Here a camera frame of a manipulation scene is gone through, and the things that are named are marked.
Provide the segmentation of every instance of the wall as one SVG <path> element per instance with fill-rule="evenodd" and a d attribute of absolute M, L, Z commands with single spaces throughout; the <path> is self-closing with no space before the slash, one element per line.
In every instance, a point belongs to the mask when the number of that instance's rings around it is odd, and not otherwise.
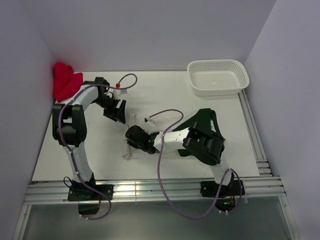
<path fill-rule="evenodd" d="M 53 56 L 76 71 L 164 71 L 244 63 L 276 0 L 20 1 Z"/>
<path fill-rule="evenodd" d="M 278 0 L 245 63 L 248 99 L 303 239 L 320 236 L 320 2 Z"/>
<path fill-rule="evenodd" d="M 11 239 L 52 104 L 53 57 L 17 0 L 0 3 L 0 239 Z"/>

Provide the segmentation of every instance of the plastic basket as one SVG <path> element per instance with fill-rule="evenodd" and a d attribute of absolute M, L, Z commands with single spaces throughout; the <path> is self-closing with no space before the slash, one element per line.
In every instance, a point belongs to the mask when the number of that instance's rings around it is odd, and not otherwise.
<path fill-rule="evenodd" d="M 198 96 L 238 94 L 249 85 L 245 67 L 236 60 L 203 60 L 187 67 L 192 91 Z"/>

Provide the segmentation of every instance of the red object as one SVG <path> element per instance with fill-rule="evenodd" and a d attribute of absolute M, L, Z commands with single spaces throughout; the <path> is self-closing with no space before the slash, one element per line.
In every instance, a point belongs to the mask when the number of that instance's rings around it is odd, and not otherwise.
<path fill-rule="evenodd" d="M 84 81 L 84 76 L 82 72 L 74 73 L 72 66 L 62 62 L 57 62 L 53 68 L 53 96 L 60 103 L 78 92 Z"/>

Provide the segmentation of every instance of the gray floor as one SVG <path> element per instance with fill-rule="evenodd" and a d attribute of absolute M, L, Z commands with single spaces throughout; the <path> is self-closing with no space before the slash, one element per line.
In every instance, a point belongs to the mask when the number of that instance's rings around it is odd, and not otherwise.
<path fill-rule="evenodd" d="M 180 201 L 190 215 L 200 215 L 211 201 Z M 38 205 L 31 209 L 24 240 L 288 240 L 277 197 L 249 198 L 229 216 L 213 210 L 201 220 L 178 215 L 166 202 L 114 203 L 102 220 L 80 219 L 77 206 Z"/>

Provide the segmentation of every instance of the metal frame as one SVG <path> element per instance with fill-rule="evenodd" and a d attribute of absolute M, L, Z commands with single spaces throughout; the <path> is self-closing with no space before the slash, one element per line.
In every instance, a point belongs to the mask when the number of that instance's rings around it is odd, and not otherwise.
<path fill-rule="evenodd" d="M 239 99 L 260 173 L 260 177 L 241 178 L 241 180 L 244 181 L 246 197 L 279 197 L 291 238 L 298 240 L 300 239 L 299 233 L 295 227 L 285 189 L 281 178 L 273 176 L 271 172 L 244 90 L 239 93 Z M 213 180 L 213 178 L 164 180 L 163 186 L 172 200 L 203 200 L 204 198 L 200 195 L 200 182 L 206 180 Z M 156 180 L 97 181 L 97 184 L 114 185 L 112 202 L 151 202 L 165 200 L 159 183 Z M 30 184 L 26 191 L 14 239 L 22 239 L 32 205 L 77 204 L 78 202 L 67 201 L 68 191 L 69 189 L 62 181 L 34 182 Z M 96 202 L 97 201 L 87 201 L 86 203 L 93 204 Z"/>

